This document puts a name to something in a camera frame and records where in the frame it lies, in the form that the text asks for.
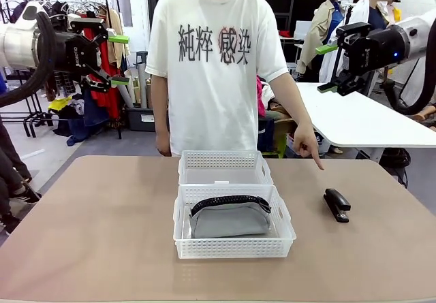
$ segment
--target white table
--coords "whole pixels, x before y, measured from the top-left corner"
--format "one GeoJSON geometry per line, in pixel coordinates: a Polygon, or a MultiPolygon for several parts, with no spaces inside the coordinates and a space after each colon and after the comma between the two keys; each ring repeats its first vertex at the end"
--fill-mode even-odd
{"type": "Polygon", "coordinates": [[[320,93],[321,83],[297,83],[313,126],[333,145],[359,148],[380,161],[385,148],[435,148],[436,132],[361,95],[320,93]]]}
{"type": "Polygon", "coordinates": [[[300,50],[302,51],[304,44],[294,44],[294,46],[297,48],[297,53],[295,55],[295,63],[298,63],[298,53],[300,53],[300,50]]]}

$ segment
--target black stapler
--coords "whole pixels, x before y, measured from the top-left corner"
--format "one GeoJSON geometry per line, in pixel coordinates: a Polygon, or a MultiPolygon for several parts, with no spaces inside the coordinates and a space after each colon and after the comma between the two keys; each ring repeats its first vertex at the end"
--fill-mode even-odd
{"type": "Polygon", "coordinates": [[[347,223],[347,211],[352,209],[348,201],[336,189],[327,189],[324,199],[338,223],[347,223]]]}

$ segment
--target man's right hand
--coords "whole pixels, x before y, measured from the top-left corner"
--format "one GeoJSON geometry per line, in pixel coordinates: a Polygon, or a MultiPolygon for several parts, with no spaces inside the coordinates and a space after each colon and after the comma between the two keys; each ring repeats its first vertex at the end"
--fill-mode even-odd
{"type": "Polygon", "coordinates": [[[156,134],[156,148],[164,157],[171,157],[170,133],[162,132],[156,134]]]}

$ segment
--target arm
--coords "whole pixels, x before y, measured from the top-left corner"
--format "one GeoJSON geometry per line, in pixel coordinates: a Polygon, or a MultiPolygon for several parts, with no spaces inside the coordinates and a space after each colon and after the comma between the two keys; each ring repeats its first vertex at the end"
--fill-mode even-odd
{"type": "Polygon", "coordinates": [[[264,18],[259,25],[258,35],[258,75],[270,83],[276,98],[298,123],[294,151],[302,157],[312,155],[318,167],[323,170],[311,119],[300,91],[287,70],[273,10],[267,3],[264,5],[264,18]]]}
{"type": "Polygon", "coordinates": [[[166,110],[168,106],[168,81],[164,77],[151,78],[151,101],[155,115],[156,133],[169,133],[166,125],[166,110]]]}
{"type": "Polygon", "coordinates": [[[313,132],[312,120],[294,79],[286,73],[270,81],[270,85],[276,99],[298,124],[294,134],[294,151],[302,157],[311,155],[318,168],[324,170],[318,153],[318,142],[313,132]]]}
{"type": "Polygon", "coordinates": [[[290,74],[286,73],[275,78],[270,82],[270,85],[277,100],[279,100],[297,124],[312,125],[311,117],[307,113],[305,104],[301,99],[300,91],[290,74]]]}
{"type": "Polygon", "coordinates": [[[171,157],[170,132],[166,122],[168,106],[168,80],[164,77],[151,78],[151,101],[156,126],[156,147],[165,157],[171,157]]]}
{"type": "Polygon", "coordinates": [[[165,157],[171,156],[170,132],[167,127],[168,107],[168,43],[166,0],[159,0],[155,8],[145,71],[151,77],[151,100],[156,125],[156,147],[165,157]]]}

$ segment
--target storage bin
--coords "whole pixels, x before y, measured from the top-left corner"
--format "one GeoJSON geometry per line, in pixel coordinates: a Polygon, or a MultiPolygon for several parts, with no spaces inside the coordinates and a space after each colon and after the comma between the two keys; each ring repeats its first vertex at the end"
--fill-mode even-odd
{"type": "Polygon", "coordinates": [[[129,128],[132,131],[156,131],[153,109],[126,108],[129,128]]]}
{"type": "Polygon", "coordinates": [[[272,184],[259,151],[183,151],[179,184],[272,184]]]}
{"type": "Polygon", "coordinates": [[[287,257],[296,239],[289,211],[273,185],[180,185],[173,220],[174,241],[180,259],[287,257]],[[191,238],[191,209],[202,200],[230,195],[252,195],[268,201],[271,207],[269,234],[191,238]]]}

